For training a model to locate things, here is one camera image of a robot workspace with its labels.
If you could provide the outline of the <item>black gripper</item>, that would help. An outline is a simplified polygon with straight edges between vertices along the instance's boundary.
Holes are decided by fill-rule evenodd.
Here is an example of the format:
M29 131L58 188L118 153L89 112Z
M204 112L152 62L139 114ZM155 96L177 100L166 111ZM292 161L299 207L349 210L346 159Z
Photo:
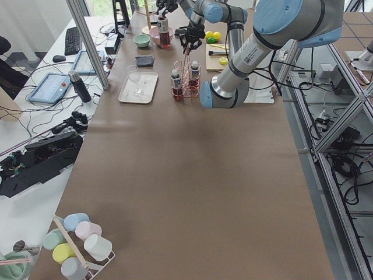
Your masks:
M166 13L171 13L178 8L177 0L157 0L156 14L164 16Z
M205 38L204 26L182 26L180 27L180 42L183 49L197 49Z

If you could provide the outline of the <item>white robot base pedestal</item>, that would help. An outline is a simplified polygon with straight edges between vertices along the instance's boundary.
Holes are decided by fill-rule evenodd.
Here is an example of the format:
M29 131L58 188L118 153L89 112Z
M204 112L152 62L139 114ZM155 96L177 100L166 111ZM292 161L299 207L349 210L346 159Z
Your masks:
M252 74L249 76L249 92L244 103L267 103L275 102L272 93L272 81L264 77Z

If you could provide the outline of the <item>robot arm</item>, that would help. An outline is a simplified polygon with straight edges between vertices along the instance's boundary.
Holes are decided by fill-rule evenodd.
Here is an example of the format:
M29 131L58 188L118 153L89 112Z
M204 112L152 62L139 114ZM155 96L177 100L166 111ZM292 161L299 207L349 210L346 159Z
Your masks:
M224 22L229 36L228 66L200 86L203 107L230 109L243 104L249 92L249 75L267 55L289 40L299 48L337 41L342 33L343 1L260 1L253 17L252 34L243 38L248 12L226 1L179 1L189 19L181 35L184 49L198 47L204 23Z
M192 15L192 11L195 7L196 1L192 0L157 0L156 7L157 15L165 16L166 13L172 13L178 7L180 7L187 18L189 19Z

